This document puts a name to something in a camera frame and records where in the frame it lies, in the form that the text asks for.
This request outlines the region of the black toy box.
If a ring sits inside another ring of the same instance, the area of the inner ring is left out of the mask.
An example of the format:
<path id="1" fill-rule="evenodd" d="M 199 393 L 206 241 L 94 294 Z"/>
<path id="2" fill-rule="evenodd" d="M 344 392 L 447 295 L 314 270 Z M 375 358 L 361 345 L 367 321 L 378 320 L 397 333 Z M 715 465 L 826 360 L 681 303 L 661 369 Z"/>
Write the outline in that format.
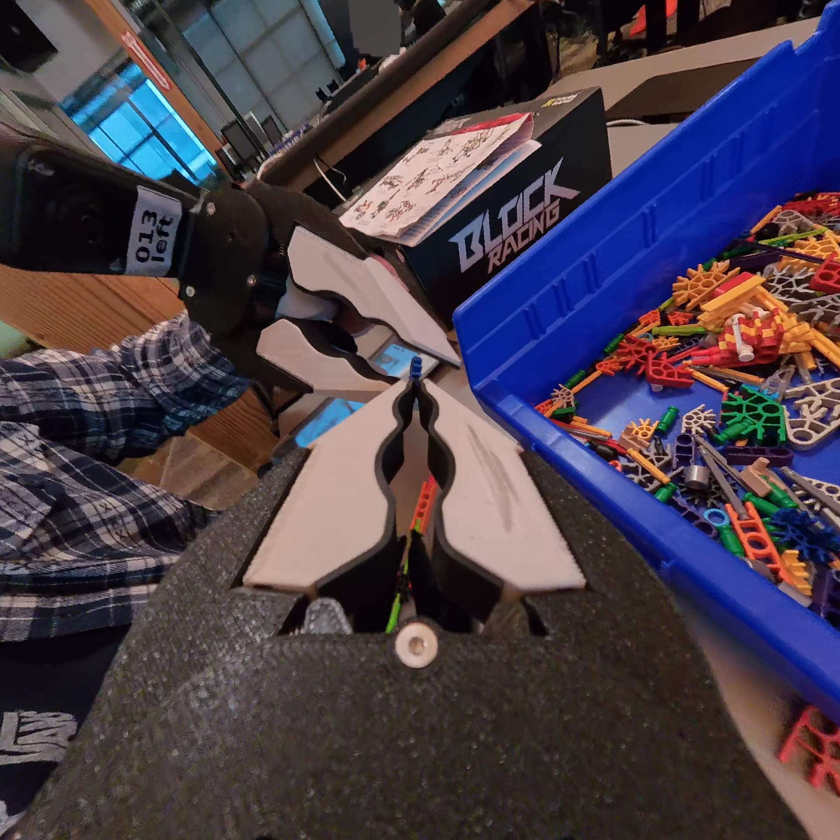
<path id="1" fill-rule="evenodd" d="M 613 177 L 602 91 L 542 97 L 501 115 L 532 113 L 532 136 L 471 186 L 421 239 L 401 243 L 431 309 L 457 307 L 552 232 Z"/>

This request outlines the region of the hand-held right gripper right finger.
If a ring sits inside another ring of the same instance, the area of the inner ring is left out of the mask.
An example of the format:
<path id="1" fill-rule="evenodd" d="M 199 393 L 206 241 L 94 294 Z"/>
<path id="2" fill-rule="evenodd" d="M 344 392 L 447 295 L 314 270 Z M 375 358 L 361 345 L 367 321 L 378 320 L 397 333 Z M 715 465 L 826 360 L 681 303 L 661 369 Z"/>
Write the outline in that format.
<path id="1" fill-rule="evenodd" d="M 441 595 L 485 624 L 500 603 L 584 589 L 520 445 L 428 381 L 420 420 L 439 486 L 430 562 Z"/>

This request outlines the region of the instruction booklet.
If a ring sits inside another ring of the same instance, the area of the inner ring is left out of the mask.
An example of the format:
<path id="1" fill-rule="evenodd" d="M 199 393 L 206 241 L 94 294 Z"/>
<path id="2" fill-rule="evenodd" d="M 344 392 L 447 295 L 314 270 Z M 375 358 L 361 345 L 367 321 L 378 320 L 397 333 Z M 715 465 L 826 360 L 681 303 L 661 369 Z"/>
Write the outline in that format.
<path id="1" fill-rule="evenodd" d="M 340 222 L 397 245 L 419 245 L 539 149 L 534 116 L 514 112 L 418 142 Z"/>

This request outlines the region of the red toy connector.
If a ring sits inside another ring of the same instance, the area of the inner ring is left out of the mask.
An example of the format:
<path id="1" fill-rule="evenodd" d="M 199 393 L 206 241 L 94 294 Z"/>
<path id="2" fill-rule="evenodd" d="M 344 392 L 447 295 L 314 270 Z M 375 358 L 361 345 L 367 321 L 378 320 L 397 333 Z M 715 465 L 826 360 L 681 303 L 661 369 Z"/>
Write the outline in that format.
<path id="1" fill-rule="evenodd" d="M 815 791 L 839 796 L 839 727 L 814 705 L 804 706 L 793 720 L 777 758 Z"/>

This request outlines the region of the person's left forearm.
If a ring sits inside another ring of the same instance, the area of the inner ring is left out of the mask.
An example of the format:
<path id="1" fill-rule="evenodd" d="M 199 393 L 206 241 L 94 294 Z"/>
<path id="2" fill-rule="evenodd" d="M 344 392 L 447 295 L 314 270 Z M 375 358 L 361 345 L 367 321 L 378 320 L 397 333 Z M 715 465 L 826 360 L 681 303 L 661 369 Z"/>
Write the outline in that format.
<path id="1" fill-rule="evenodd" d="M 185 312 L 105 350 L 37 350 L 2 360 L 2 439 L 117 465 L 234 404 L 251 381 Z"/>

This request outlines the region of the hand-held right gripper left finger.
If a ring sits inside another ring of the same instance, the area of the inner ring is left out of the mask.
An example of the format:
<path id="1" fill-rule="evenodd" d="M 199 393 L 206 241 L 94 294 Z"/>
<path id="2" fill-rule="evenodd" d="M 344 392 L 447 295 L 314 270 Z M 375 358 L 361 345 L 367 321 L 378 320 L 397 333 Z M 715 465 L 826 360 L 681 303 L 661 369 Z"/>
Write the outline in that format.
<path id="1" fill-rule="evenodd" d="M 326 634 L 394 628 L 406 540 L 391 484 L 417 385 L 398 380 L 306 447 L 243 572 L 246 589 L 292 596 L 278 634 L 304 634 L 312 612 L 330 614 Z"/>

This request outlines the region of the toy rod and connector assembly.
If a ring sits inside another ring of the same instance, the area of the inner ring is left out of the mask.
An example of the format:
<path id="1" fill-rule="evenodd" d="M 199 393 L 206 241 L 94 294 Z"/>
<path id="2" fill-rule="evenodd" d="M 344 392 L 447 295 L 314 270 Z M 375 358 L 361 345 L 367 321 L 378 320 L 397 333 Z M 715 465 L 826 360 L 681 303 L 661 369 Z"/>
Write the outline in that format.
<path id="1" fill-rule="evenodd" d="M 400 620 L 408 616 L 414 607 L 413 585 L 411 583 L 410 562 L 411 551 L 424 541 L 431 522 L 434 504 L 438 493 L 438 483 L 433 476 L 428 476 L 422 484 L 419 493 L 408 535 L 406 536 L 403 557 L 398 567 L 395 580 L 395 594 L 392 608 L 385 626 L 385 633 L 393 633 Z"/>

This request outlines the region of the plaid flannel shirt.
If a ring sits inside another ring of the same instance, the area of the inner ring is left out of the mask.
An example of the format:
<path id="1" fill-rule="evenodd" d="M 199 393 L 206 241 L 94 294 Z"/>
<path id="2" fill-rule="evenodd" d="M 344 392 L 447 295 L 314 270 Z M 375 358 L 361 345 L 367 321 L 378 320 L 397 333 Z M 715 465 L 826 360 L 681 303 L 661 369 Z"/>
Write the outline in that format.
<path id="1" fill-rule="evenodd" d="M 1 423 L 1 640 L 126 627 L 216 511 Z"/>

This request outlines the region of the blue plastic bin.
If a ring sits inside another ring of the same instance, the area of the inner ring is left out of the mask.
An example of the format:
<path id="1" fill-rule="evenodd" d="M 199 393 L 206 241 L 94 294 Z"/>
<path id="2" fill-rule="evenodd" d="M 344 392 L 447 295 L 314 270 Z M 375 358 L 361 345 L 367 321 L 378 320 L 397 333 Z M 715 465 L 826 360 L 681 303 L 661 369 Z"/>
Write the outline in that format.
<path id="1" fill-rule="evenodd" d="M 838 722 L 838 631 L 713 544 L 533 405 L 796 193 L 838 189 L 838 2 L 672 131 L 455 313 L 488 414 L 569 481 L 674 589 Z"/>

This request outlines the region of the pile of colourful toy pieces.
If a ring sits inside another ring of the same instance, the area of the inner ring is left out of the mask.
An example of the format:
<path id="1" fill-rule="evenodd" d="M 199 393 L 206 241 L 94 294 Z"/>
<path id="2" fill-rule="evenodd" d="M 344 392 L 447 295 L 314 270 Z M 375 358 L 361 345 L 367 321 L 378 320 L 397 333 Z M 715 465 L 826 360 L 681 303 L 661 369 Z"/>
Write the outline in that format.
<path id="1" fill-rule="evenodd" d="M 772 207 L 534 406 L 835 630 L 838 210 Z"/>

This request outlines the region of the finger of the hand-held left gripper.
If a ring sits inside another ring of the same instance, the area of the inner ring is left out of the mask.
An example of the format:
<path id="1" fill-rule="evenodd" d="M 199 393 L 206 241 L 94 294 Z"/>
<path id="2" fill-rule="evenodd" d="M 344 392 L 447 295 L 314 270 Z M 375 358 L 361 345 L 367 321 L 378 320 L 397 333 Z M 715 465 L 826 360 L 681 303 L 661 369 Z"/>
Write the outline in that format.
<path id="1" fill-rule="evenodd" d="M 314 394 L 380 394 L 397 383 L 358 355 L 350 335 L 329 321 L 281 318 L 262 330 L 256 352 Z"/>
<path id="2" fill-rule="evenodd" d="M 362 319 L 390 328 L 404 345 L 461 365 L 446 331 L 377 259 L 352 256 L 301 225 L 290 237 L 287 258 L 290 279 L 302 292 L 338 301 Z"/>

